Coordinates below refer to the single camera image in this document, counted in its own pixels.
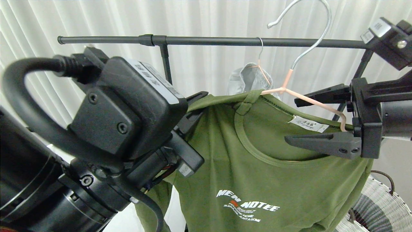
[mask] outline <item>clothing rack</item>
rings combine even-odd
[[[170,71],[169,51],[167,45],[204,45],[204,46],[258,46],[261,47],[259,38],[236,38],[236,37],[180,37],[180,36],[158,36],[152,34],[140,36],[59,36],[60,44],[71,43],[130,43],[145,46],[159,46],[163,60],[164,74],[166,80],[172,84]],[[262,38],[265,47],[310,47],[317,39],[291,39],[291,38]],[[353,78],[360,78],[372,57],[373,51],[361,40],[322,40],[317,47],[364,49],[362,59]],[[339,105],[338,110],[343,111],[345,104]]]

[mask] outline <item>metal hanger hook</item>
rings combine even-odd
[[[261,55],[262,52],[263,52],[263,40],[262,40],[261,37],[257,37],[257,38],[260,39],[260,42],[261,42],[261,44],[262,44],[262,49],[260,50],[260,53],[259,53],[259,60],[260,60],[260,55]]]
[[[271,23],[269,23],[269,24],[267,25],[267,28],[271,28],[271,27],[277,25],[277,24],[282,20],[283,16],[285,16],[286,12],[288,12],[288,10],[289,10],[290,8],[292,8],[293,5],[295,5],[296,3],[300,2],[300,1],[301,1],[301,0],[294,0],[293,2],[291,2],[291,3],[283,10],[283,12],[281,13],[281,15],[279,16],[279,18],[278,18],[276,21],[271,22]],[[304,51],[302,54],[300,54],[300,55],[296,58],[296,60],[293,62],[292,66],[291,66],[291,68],[290,68],[290,69],[292,69],[292,70],[295,68],[295,66],[296,66],[297,62],[300,60],[300,58],[302,58],[304,55],[306,55],[308,52],[312,51],[316,46],[319,45],[319,43],[323,40],[323,38],[325,37],[326,33],[328,32],[328,30],[329,30],[329,28],[330,28],[330,23],[331,23],[331,21],[332,21],[332,12],[331,12],[331,10],[330,10],[329,4],[328,4],[325,0],[319,0],[319,1],[322,2],[322,4],[325,6],[326,11],[327,11],[328,21],[327,21],[327,23],[326,23],[325,30],[323,31],[321,37],[316,41],[316,43],[314,43],[310,48],[308,48],[308,50]]]

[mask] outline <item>round neckline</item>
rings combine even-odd
[[[243,145],[243,147],[250,153],[252,154],[255,158],[259,159],[260,161],[263,161],[267,164],[277,166],[277,167],[287,167],[287,168],[308,168],[308,167],[313,167],[317,165],[321,165],[323,163],[329,162],[334,160],[333,156],[326,156],[323,158],[317,158],[317,159],[312,159],[312,160],[307,160],[307,161],[298,161],[298,162],[291,162],[291,161],[285,161],[285,160],[280,160],[273,158],[271,156],[268,156],[258,150],[249,140],[248,136],[246,135],[244,124],[243,124],[243,119],[244,116],[240,115],[238,113],[235,113],[234,116],[234,126],[235,126],[235,131],[237,134],[237,137],[240,141],[240,143]]]

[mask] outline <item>laundry basket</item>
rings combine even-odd
[[[390,181],[391,188],[369,176],[358,201],[335,231],[412,232],[412,212]]]

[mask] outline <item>gray woven stripe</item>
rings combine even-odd
[[[385,212],[368,196],[361,194],[353,209],[365,220],[369,231],[393,232]]]

